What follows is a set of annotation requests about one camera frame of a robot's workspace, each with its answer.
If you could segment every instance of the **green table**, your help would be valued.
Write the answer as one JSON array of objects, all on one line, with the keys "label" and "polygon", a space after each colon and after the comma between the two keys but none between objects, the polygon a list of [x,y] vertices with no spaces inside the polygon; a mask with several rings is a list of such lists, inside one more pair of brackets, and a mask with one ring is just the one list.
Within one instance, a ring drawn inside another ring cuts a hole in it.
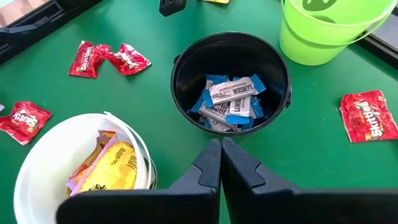
[{"label": "green table", "polygon": [[[1,115],[22,100],[53,113],[28,146],[0,133],[0,223],[15,223],[14,183],[31,147],[78,114],[106,110],[130,124],[150,149],[159,170],[158,188],[169,187],[216,137],[194,127],[175,107],[170,93],[174,57],[202,37],[229,30],[257,35],[280,50],[277,0],[232,0],[228,6],[188,1],[184,11],[166,18],[158,6],[156,0],[104,0],[0,67],[0,103],[6,106]],[[81,40],[109,44],[114,51],[121,43],[132,44],[153,66],[123,77],[105,62],[97,80],[69,77]],[[382,90],[398,121],[397,71],[358,46],[319,67],[286,61],[292,105],[268,127],[234,140],[303,188],[398,187],[398,142],[350,144],[338,109],[344,94]],[[220,222],[229,223],[223,196],[221,201]]]}]

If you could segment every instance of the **red candy wrapper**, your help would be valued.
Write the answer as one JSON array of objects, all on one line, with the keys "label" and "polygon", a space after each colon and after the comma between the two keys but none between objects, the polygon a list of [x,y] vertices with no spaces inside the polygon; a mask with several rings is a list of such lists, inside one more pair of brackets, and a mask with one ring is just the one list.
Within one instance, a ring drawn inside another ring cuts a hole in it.
[{"label": "red candy wrapper", "polygon": [[122,44],[117,53],[108,53],[106,58],[124,76],[134,75],[150,65],[150,61],[129,44]]},{"label": "red candy wrapper", "polygon": [[86,77],[86,78],[97,78],[98,67],[105,60],[105,53],[111,50],[110,46],[98,45],[82,41],[74,63],[70,66],[69,75]]},{"label": "red candy wrapper", "polygon": [[51,115],[32,102],[18,102],[9,116],[0,118],[0,130],[7,132],[24,146],[31,142]]},{"label": "red candy wrapper", "polygon": [[397,125],[382,91],[345,95],[340,111],[351,143],[398,139]]}]

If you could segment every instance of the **black plastic bucket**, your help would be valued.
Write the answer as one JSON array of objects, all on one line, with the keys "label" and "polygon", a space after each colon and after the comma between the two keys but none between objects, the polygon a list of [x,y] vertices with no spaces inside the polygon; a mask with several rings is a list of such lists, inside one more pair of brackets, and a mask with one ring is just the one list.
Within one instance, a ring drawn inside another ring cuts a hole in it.
[{"label": "black plastic bucket", "polygon": [[[290,105],[292,84],[285,62],[273,46],[253,35],[225,32],[205,37],[177,56],[174,64],[174,103],[192,124],[210,133],[236,136],[257,131]],[[198,122],[199,114],[189,112],[205,87],[206,74],[249,77],[254,73],[267,87],[257,96],[267,118],[256,119],[251,129],[222,133],[206,128]]]}]

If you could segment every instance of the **bucket handle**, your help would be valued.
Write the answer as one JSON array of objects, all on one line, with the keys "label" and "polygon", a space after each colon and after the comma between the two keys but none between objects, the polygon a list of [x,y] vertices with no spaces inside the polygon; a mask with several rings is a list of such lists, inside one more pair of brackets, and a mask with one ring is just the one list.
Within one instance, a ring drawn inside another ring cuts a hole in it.
[{"label": "bucket handle", "polygon": [[[282,8],[283,19],[284,19],[284,21],[285,21],[285,23],[286,23],[286,26],[289,28],[289,30],[293,31],[292,27],[289,26],[289,23],[287,22],[287,19],[285,18],[285,1],[289,1],[289,0],[281,0],[281,2],[280,2],[281,8]],[[306,41],[306,42],[309,42],[309,43],[311,43],[311,44],[314,44],[314,45],[321,45],[321,46],[325,46],[325,47],[342,47],[342,46],[347,46],[347,45],[353,44],[353,43],[355,43],[355,42],[357,42],[357,41],[359,41],[359,40],[362,40],[362,39],[364,39],[365,37],[367,37],[367,36],[369,36],[370,34],[372,34],[376,29],[378,29],[378,28],[388,19],[388,17],[390,16],[390,14],[391,14],[391,12],[388,13],[388,14],[385,16],[385,18],[379,20],[379,21],[376,23],[377,25],[376,25],[372,30],[367,31],[367,33],[364,34],[362,37],[357,38],[357,39],[354,39],[353,41],[350,41],[350,42],[347,42],[347,43],[344,43],[344,44],[320,44],[320,43],[312,42],[312,41],[309,41],[309,40],[305,40],[305,41]]]},{"label": "bucket handle", "polygon": [[128,128],[128,130],[130,130],[135,138],[138,138],[138,141],[142,144],[142,147],[144,148],[144,153],[146,158],[148,159],[148,179],[147,179],[147,187],[149,188],[152,182],[152,158],[150,157],[149,151],[148,151],[148,147],[146,146],[144,140],[142,140],[142,138],[140,137],[140,135],[138,135],[138,133],[132,129],[130,127],[130,125],[126,124],[124,121],[120,120],[118,117],[116,117],[115,115],[111,114],[110,112],[106,112],[104,111],[104,114],[106,114],[107,116],[109,116],[110,118],[112,118],[113,120],[116,120],[118,123],[121,123],[123,125],[125,125],[125,127]]}]

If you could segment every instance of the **lime green bucket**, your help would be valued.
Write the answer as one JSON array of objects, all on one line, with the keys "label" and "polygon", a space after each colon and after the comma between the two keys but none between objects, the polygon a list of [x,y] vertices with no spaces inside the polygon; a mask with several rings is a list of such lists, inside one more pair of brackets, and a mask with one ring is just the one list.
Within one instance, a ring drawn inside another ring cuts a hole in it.
[{"label": "lime green bucket", "polygon": [[[280,47],[294,62],[321,65],[375,31],[398,0],[282,0]],[[367,28],[374,28],[357,38]]]}]

